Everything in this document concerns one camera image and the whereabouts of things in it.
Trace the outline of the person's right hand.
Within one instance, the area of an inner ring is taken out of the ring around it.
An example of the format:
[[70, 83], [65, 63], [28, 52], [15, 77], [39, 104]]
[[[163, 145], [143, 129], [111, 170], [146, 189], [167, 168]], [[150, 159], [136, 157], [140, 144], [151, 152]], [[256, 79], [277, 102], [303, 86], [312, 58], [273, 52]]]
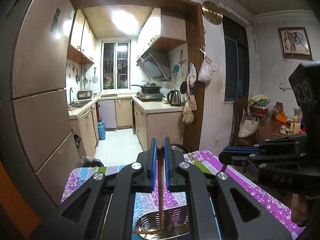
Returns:
[[291, 221], [302, 225], [309, 217], [310, 197], [301, 194], [293, 194], [291, 200]]

